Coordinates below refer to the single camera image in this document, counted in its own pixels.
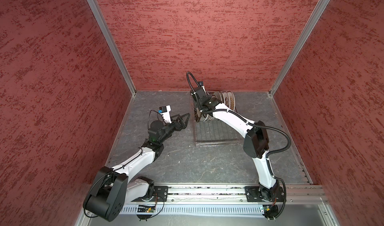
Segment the dark striped rim plate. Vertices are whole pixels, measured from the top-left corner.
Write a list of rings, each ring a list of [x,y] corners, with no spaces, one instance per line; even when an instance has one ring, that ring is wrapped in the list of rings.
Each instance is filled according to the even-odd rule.
[[[202,112],[199,109],[199,104],[196,102],[194,102],[194,104],[195,104],[195,109],[194,109],[195,121],[199,123],[202,119]]]

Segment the white watermelon pattern plate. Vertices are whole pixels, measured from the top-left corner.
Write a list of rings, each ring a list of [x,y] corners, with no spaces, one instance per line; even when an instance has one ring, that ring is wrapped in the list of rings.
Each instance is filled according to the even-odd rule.
[[[214,117],[207,113],[202,113],[201,117],[203,122],[214,120]]]

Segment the plain grey white plate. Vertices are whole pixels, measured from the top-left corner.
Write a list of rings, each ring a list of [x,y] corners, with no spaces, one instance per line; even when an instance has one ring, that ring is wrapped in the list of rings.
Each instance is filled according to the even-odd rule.
[[[213,96],[215,96],[221,103],[224,102],[224,99],[223,99],[223,96],[222,96],[222,93],[221,93],[221,92],[219,92],[219,91],[215,91],[215,92],[213,93]]]

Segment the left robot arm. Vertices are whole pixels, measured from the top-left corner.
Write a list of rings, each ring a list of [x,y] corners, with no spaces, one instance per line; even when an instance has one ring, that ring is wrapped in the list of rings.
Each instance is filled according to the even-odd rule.
[[[170,116],[163,113],[161,116],[161,120],[148,125],[149,136],[133,156],[111,168],[104,166],[97,172],[83,202],[85,215],[92,213],[92,218],[99,217],[111,222],[127,202],[136,199],[149,202],[160,198],[153,180],[139,177],[133,181],[132,178],[161,155],[164,142],[174,132],[187,128],[191,115]]]

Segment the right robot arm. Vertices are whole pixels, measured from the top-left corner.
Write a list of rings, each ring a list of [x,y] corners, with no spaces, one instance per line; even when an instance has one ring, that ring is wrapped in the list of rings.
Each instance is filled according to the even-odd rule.
[[[253,159],[259,177],[260,197],[273,201],[278,196],[282,179],[275,176],[269,157],[290,148],[292,140],[284,131],[266,126],[262,121],[254,122],[231,110],[225,103],[208,94],[192,93],[195,105],[202,114],[210,115],[236,130],[243,138],[243,150]],[[269,151],[267,130],[282,134],[287,139],[287,145],[281,149]]]

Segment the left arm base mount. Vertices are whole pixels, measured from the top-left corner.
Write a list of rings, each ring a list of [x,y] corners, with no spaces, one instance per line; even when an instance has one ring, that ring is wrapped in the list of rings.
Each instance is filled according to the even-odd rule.
[[[168,186],[149,186],[149,189],[144,197],[143,202],[156,202],[159,199],[167,200],[168,197]]]

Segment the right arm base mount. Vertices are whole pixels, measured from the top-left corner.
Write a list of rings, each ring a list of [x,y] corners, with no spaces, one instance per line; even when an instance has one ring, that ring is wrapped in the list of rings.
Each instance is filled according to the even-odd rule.
[[[280,186],[270,189],[264,186],[246,186],[245,195],[248,202],[283,202],[285,199],[284,189]]]

